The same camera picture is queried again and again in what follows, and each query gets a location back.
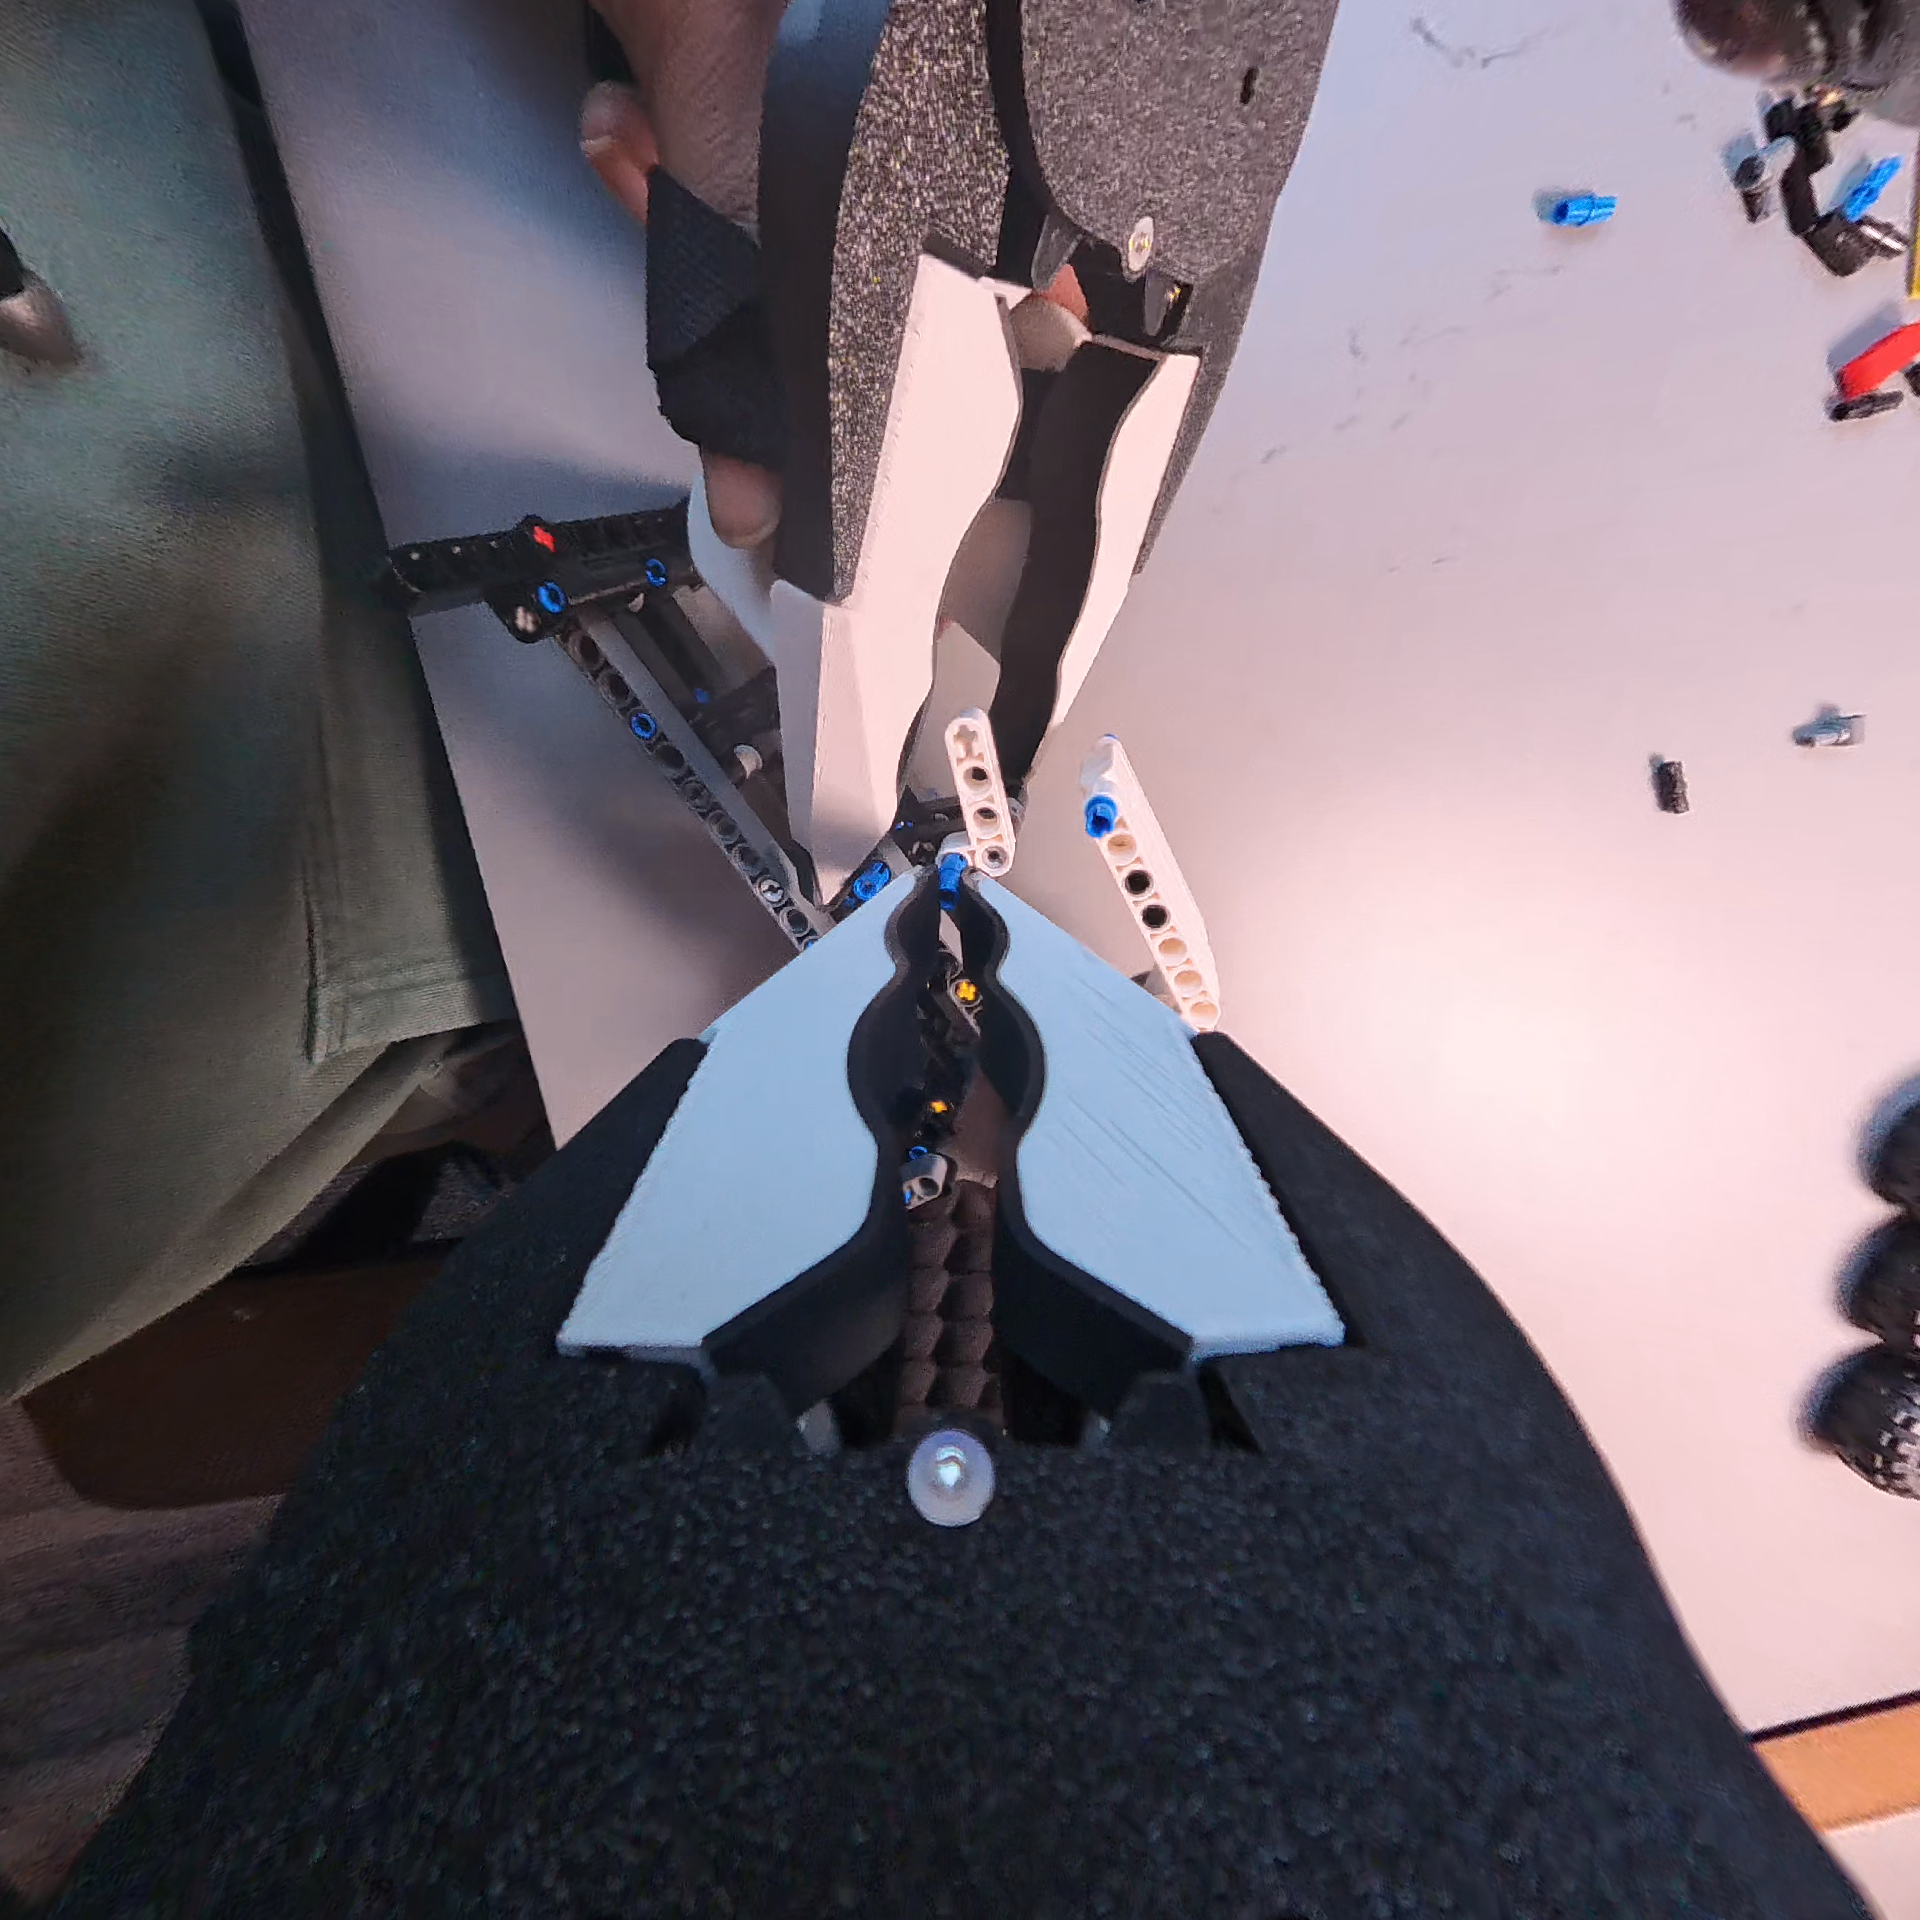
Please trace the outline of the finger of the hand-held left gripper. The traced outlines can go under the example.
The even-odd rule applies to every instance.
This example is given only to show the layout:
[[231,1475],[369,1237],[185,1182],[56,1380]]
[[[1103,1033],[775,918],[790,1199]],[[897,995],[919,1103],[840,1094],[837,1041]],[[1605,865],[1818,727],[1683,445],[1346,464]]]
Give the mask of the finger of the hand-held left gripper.
[[829,902],[897,819],[955,550],[1015,445],[1022,374],[993,278],[921,255],[853,584],[770,590],[787,815]]
[[997,750],[1024,785],[1111,632],[1146,553],[1198,359],[1082,342],[1029,448],[1026,558],[1000,641]]

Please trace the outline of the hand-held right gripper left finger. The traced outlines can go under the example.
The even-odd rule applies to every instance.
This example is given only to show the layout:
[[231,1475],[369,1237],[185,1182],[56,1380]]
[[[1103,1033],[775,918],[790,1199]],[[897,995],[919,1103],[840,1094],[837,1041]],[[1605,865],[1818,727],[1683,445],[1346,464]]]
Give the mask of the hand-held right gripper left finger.
[[905,1301],[921,879],[721,1015],[558,1332],[566,1355],[869,1364]]

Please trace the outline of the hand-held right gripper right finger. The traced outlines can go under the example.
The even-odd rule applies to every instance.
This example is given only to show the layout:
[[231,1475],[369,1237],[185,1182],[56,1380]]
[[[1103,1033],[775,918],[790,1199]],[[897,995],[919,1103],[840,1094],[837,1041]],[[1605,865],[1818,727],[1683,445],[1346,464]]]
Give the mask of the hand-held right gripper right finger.
[[1183,1020],[997,879],[968,885],[968,968],[1009,1120],[1015,1351],[1341,1347],[1342,1318]]

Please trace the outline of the white spotted brick truck model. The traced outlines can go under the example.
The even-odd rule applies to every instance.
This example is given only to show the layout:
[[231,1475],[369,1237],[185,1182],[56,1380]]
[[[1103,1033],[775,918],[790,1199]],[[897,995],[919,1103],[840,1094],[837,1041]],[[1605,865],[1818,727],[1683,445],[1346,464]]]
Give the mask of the white spotted brick truck model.
[[[586,1268],[561,1318],[555,1355],[674,1369],[697,1376],[703,1384],[718,1377],[760,1377],[800,1417],[809,1417],[818,1404],[833,1411],[849,1408],[849,1432],[857,1444],[881,1438],[882,1431],[915,1431],[939,1420],[1001,1421],[1005,1393],[987,1361],[1009,1352],[1005,1340],[1011,1307],[1007,1304],[1007,1321],[994,1321],[993,1268],[968,1265],[961,1275],[961,1285],[975,1286],[975,1295],[985,1301],[969,1318],[978,1334],[968,1336],[945,1331],[945,1295],[930,1280],[945,1271],[954,1245],[987,1260],[994,1260],[1001,1245],[997,1201],[983,1184],[954,1195],[961,1177],[946,1156],[982,1077],[983,990],[969,971],[969,879],[955,911],[945,913],[938,862],[899,869],[893,862],[894,848],[882,845],[882,852],[861,869],[840,904],[816,908],[803,896],[778,836],[753,813],[746,791],[713,756],[705,731],[707,719],[735,712],[769,718],[774,673],[762,672],[757,680],[735,688],[725,701],[690,711],[673,699],[646,651],[632,655],[632,673],[625,673],[600,645],[600,632],[610,632],[619,617],[629,617],[647,641],[673,640],[701,662],[703,641],[682,605],[682,590],[690,582],[689,508],[679,503],[605,519],[529,517],[499,534],[405,543],[392,550],[381,588],[408,614],[487,605],[518,640],[554,640],[754,891],[762,909],[793,947],[792,960],[849,920],[893,878],[919,878],[919,1085],[899,1172],[905,1221],[903,1317],[894,1340],[869,1364],[678,1364],[610,1351],[566,1355],[558,1351],[558,1332],[586,1281]],[[661,1094],[659,1127],[647,1135],[647,1158],[701,1059],[701,1040],[674,1045],[640,1079],[646,1092]],[[1024,1357],[1017,1351],[1015,1359],[1026,1380],[1022,1391],[1041,1396],[1041,1412],[1022,1412],[1019,1420],[1047,1444],[1077,1444],[1094,1420],[1109,1420],[1115,1408],[1130,1406],[1141,1406],[1135,1421],[1146,1447],[1191,1452],[1211,1444],[1207,1391],[1184,1382],[1190,1359]],[[961,1373],[976,1396],[954,1401],[942,1415],[930,1393],[945,1373]]]

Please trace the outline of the pile of small brick parts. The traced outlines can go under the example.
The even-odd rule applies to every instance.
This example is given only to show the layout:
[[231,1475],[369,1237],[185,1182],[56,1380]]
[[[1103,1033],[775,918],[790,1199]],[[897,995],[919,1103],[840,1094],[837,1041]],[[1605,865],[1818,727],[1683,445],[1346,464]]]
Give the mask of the pile of small brick parts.
[[1880,264],[1904,268],[1904,317],[1832,363],[1822,412],[1834,425],[1894,414],[1919,396],[1917,220],[1897,225],[1882,212],[1904,159],[1872,159],[1835,196],[1819,196],[1819,181],[1835,157],[1834,142],[1859,113],[1835,87],[1775,93],[1762,100],[1759,139],[1728,164],[1744,220],[1760,225],[1781,216],[1790,239],[1824,273],[1849,281]]

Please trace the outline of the grey desk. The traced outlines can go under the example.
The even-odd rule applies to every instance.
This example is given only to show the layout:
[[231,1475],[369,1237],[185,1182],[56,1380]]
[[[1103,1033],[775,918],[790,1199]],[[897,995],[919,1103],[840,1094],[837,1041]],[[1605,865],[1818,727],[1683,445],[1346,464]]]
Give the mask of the grey desk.
[[[243,9],[392,536],[683,486],[575,9]],[[1917,1688],[1917,1502],[1799,1431],[1917,1075],[1917,406],[1824,419],[1903,273],[1744,222],[1755,100],[1670,5],[1341,5],[1015,889],[1141,967],[1074,815],[1119,734],[1229,1033],[1499,1292],[1766,1728]],[[421,651],[568,1140],[782,947],[551,645]],[[1797,748],[1830,705],[1863,740]]]

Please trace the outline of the black rubber toy tyre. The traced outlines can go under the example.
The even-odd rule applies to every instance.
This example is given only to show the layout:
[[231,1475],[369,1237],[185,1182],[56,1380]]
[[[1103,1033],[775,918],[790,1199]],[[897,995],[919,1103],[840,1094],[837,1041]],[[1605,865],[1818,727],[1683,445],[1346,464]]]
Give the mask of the black rubber toy tyre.
[[1919,1217],[1883,1217],[1840,1275],[1840,1313],[1880,1343],[1919,1355]]
[[1919,1357],[1872,1347],[1838,1361],[1809,1406],[1809,1438],[1877,1489],[1919,1500]]
[[1919,1215],[1919,1077],[1890,1087],[1863,1124],[1859,1166],[1890,1208]]

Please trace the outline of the person in green sweatshirt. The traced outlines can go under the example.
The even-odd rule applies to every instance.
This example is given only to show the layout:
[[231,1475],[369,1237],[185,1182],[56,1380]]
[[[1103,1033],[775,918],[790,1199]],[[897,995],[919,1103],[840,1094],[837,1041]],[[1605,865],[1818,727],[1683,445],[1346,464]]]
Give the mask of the person in green sweatshirt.
[[5,1398],[286,1229],[512,988],[239,5],[5,5]]

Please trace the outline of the wood edged table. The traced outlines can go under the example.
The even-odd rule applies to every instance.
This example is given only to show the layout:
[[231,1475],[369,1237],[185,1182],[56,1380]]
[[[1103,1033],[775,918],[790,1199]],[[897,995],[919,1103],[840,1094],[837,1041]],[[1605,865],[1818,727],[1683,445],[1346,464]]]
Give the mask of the wood edged table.
[[1875,1915],[1919,1915],[1919,1694],[1755,1734],[1760,1761]]

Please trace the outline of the black clip-on microphone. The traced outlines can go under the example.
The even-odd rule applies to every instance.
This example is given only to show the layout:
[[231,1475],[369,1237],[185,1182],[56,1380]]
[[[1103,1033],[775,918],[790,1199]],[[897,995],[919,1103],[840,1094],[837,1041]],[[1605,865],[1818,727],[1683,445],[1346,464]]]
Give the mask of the black clip-on microphone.
[[81,341],[62,299],[0,230],[2,255],[2,352],[34,367],[74,367],[83,359]]

